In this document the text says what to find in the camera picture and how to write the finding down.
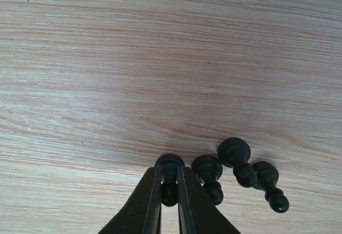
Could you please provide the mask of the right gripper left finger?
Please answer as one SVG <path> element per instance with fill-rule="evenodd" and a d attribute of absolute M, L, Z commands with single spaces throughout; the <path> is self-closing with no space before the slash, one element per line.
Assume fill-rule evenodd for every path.
<path fill-rule="evenodd" d="M 161 168 L 147 169 L 120 211 L 100 233 L 160 233 L 161 229 Z"/>

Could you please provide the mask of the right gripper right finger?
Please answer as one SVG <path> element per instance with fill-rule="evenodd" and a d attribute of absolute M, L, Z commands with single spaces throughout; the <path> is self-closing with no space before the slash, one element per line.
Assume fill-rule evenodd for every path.
<path fill-rule="evenodd" d="M 177 182 L 180 233 L 239 233 L 212 203 L 191 168 L 178 167 Z"/>

